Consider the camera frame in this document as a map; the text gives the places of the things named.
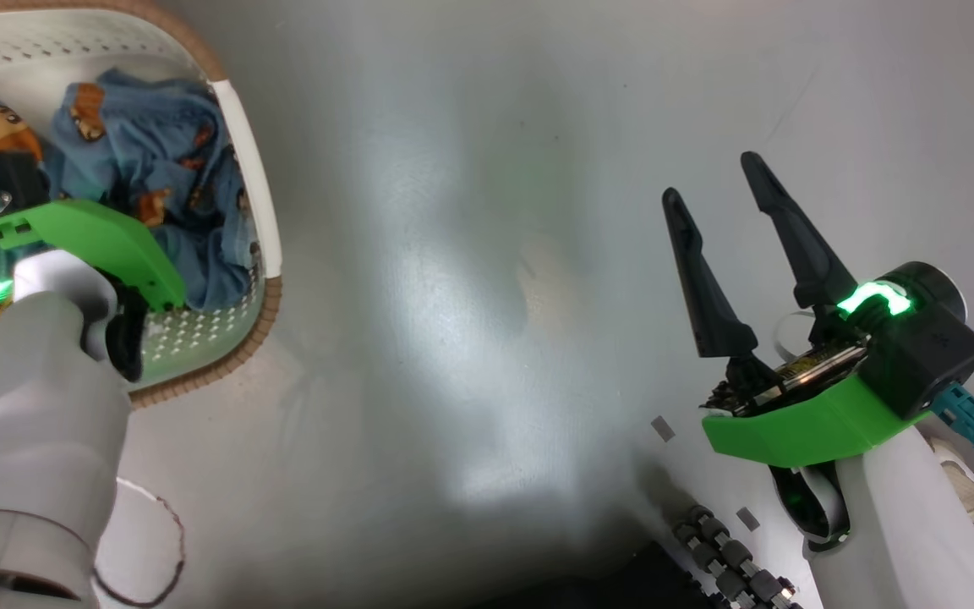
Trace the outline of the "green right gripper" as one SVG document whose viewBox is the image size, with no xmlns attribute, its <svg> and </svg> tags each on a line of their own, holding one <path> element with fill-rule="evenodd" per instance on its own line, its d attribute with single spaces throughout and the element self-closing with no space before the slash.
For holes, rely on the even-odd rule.
<svg viewBox="0 0 974 609">
<path fill-rule="evenodd" d="M 835 307 L 854 294 L 858 282 L 762 156 L 745 151 L 741 168 L 780 238 L 796 304 Z M 662 211 L 698 355 L 753 356 L 757 337 L 720 288 L 676 189 L 665 190 Z M 881 342 L 876 352 L 861 342 L 825 343 L 776 371 L 781 385 L 764 402 L 745 400 L 721 381 L 701 404 L 701 428 L 716 453 L 775 468 L 854 458 L 916 424 L 932 397 L 932 350 L 916 340 Z"/>
</svg>

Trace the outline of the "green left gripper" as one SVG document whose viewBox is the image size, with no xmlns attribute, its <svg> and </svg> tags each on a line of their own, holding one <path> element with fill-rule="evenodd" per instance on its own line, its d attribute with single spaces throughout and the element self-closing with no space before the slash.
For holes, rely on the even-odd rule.
<svg viewBox="0 0 974 609">
<path fill-rule="evenodd" d="M 43 243 L 138 289 L 152 311 L 185 307 L 186 285 L 144 223 L 91 200 L 55 200 L 0 216 L 5 250 Z"/>
</svg>

